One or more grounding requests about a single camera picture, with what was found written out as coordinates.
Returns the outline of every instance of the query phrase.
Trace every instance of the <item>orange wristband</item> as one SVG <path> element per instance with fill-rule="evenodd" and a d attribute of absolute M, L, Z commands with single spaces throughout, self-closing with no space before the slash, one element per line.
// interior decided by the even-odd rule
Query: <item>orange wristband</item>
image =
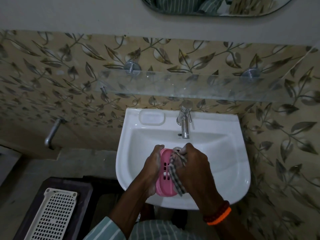
<path fill-rule="evenodd" d="M 220 222 L 222 222 L 231 212 L 231 208 L 230 206 L 225 210 L 225 212 L 223 212 L 217 219 L 215 219 L 214 221 L 212 222 L 207 222 L 207 224 L 209 226 L 213 226 L 213 225 L 217 225 L 219 224 Z"/>

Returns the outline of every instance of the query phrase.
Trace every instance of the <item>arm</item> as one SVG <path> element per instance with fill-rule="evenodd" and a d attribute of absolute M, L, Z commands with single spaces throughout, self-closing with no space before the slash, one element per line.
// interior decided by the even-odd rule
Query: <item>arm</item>
<path fill-rule="evenodd" d="M 147 198 L 156 193 L 156 181 L 160 168 L 160 151 L 164 145 L 156 145 L 146 159 L 143 169 L 120 198 L 109 218 L 117 224 L 128 239 L 139 212 Z"/>
<path fill-rule="evenodd" d="M 223 203 L 222 196 L 218 193 L 214 178 L 210 170 L 210 163 L 205 154 L 194 148 L 191 143 L 186 144 L 180 151 L 186 154 L 185 167 L 177 169 L 177 174 L 205 216 L 212 216 Z M 254 240 L 252 234 L 240 223 L 231 212 L 221 223 L 214 226 L 221 239 Z"/>

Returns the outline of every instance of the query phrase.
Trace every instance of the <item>sink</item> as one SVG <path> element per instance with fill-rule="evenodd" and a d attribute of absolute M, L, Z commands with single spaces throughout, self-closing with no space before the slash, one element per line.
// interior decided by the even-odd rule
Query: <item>sink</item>
<path fill-rule="evenodd" d="M 141 123 L 139 113 L 163 120 L 158 124 Z M 190 142 L 207 155 L 210 169 L 221 196 L 233 204 L 241 200 L 250 186 L 250 167 L 237 115 L 191 112 L 190 139 L 182 139 L 176 119 L 179 111 L 127 108 L 123 122 L 115 170 L 124 190 L 139 174 L 146 158 L 157 144 L 165 148 L 183 147 Z M 161 197 L 146 201 L 166 208 L 198 210 L 192 197 Z"/>

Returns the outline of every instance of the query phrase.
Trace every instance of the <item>white wall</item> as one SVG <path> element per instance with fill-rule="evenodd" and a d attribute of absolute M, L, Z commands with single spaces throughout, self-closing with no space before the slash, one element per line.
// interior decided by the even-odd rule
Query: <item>white wall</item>
<path fill-rule="evenodd" d="M 313 45 L 320 0 L 292 0 L 263 17 L 158 14 L 141 0 L 0 0 L 0 28 L 247 43 Z"/>

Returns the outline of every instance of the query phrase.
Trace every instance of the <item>gray tile floor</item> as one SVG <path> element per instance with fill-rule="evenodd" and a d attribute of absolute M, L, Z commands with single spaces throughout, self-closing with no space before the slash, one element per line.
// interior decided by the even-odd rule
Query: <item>gray tile floor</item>
<path fill-rule="evenodd" d="M 41 183 L 48 177 L 77 177 L 91 175 L 116 179 L 116 154 L 114 151 L 88 149 L 62 149 L 58 160 L 20 159 L 5 182 L 0 186 L 0 236 L 12 240 Z M 100 198 L 101 205 L 113 204 L 112 198 Z M 99 221 L 101 207 L 97 206 Z M 172 209 L 159 208 L 156 217 L 169 220 Z M 186 230 L 205 239 L 217 239 L 213 228 L 206 226 L 198 211 L 189 211 Z"/>

